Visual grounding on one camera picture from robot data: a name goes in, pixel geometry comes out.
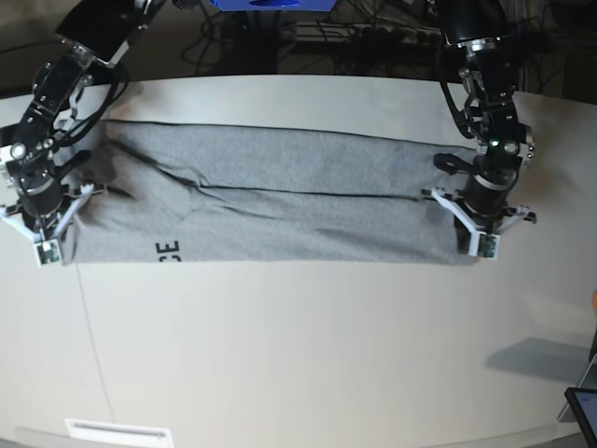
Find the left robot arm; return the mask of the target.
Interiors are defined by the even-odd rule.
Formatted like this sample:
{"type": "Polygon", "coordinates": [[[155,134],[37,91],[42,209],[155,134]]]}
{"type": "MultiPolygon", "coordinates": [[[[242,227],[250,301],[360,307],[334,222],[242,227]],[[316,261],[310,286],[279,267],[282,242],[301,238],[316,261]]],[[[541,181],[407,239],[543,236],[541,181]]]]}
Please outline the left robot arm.
{"type": "Polygon", "coordinates": [[[452,119],[467,139],[476,141],[471,161],[438,153],[433,164],[447,175],[465,175],[461,189],[447,192],[435,187],[423,198],[451,212],[458,250],[476,259],[497,259],[503,234],[519,222],[535,222],[527,206],[511,207],[508,196],[535,152],[529,126],[519,121],[513,100],[514,70],[500,49],[508,36],[507,16],[497,1],[438,1],[441,41],[436,68],[442,67],[443,51],[465,51],[458,76],[467,93],[456,106],[444,76],[438,78],[452,119]]]}

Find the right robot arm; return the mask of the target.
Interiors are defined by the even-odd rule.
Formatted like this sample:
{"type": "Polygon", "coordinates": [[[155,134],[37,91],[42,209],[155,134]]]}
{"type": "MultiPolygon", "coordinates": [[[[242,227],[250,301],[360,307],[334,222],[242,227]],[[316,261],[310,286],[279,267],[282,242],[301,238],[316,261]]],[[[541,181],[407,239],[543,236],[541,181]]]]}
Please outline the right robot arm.
{"type": "Polygon", "coordinates": [[[24,233],[36,244],[57,239],[94,186],[69,188],[64,178],[87,155],[57,163],[62,149],[80,141],[118,96],[125,70],[121,59],[162,9],[161,1],[80,1],[62,19],[56,35],[65,52],[37,73],[32,100],[21,119],[1,130],[1,173],[18,195],[3,220],[21,215],[24,233]],[[78,104],[92,70],[107,70],[110,87],[102,105],[78,121],[78,104]]]}

